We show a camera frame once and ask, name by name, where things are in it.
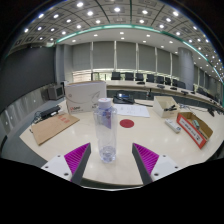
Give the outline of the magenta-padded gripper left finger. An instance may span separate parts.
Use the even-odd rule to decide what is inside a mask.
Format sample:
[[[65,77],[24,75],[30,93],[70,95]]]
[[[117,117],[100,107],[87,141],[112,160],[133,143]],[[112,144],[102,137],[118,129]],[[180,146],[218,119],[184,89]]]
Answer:
[[[90,154],[91,144],[87,143],[70,151],[66,155],[56,155],[43,165],[42,169],[79,185]]]

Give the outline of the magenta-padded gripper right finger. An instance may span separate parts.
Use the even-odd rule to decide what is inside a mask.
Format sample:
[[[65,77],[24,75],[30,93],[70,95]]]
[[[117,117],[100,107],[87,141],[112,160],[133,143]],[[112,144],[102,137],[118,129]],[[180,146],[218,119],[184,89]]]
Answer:
[[[168,155],[159,155],[137,143],[132,144],[132,154],[144,185],[181,169]]]

